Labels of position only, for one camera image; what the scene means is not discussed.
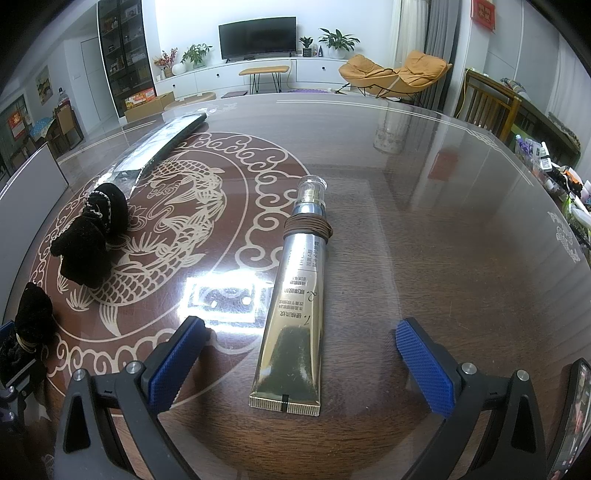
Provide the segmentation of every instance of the silver bolt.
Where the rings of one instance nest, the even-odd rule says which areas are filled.
[[[530,375],[525,370],[518,370],[517,378],[519,378],[523,382],[527,382],[530,379]]]
[[[129,374],[134,374],[137,373],[141,370],[142,368],[142,364],[138,361],[133,361],[127,364],[127,367],[125,367],[125,369],[127,370],[127,373]]]
[[[82,380],[84,377],[86,376],[86,371],[82,368],[79,368],[78,370],[76,370],[74,372],[74,374],[72,375],[72,378],[79,382],[80,380]]]
[[[478,371],[478,369],[476,368],[476,365],[471,364],[470,362],[466,362],[462,364],[462,371],[466,375],[474,375]]]

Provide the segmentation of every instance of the eye cream tube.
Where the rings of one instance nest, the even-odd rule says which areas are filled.
[[[326,221],[326,182],[302,177],[285,222],[283,256],[267,315],[248,404],[318,416],[323,330],[324,261],[332,229]]]

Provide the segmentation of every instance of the brown hair tie wrapped around tube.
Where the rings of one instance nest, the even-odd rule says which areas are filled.
[[[332,236],[332,227],[322,215],[316,213],[298,213],[290,216],[283,227],[283,238],[294,233],[310,233],[324,238],[326,243]]]

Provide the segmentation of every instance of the door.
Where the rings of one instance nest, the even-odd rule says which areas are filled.
[[[91,38],[81,43],[82,59],[88,77],[90,93],[95,103],[100,121],[103,122],[116,114],[115,105],[111,97],[111,90],[107,83],[103,58],[100,54],[99,38]]]

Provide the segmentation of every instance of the plastic bottle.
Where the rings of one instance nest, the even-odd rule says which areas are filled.
[[[60,87],[60,96],[57,98],[57,107],[61,108],[64,105],[72,106],[70,103],[70,97],[68,97],[66,91]]]

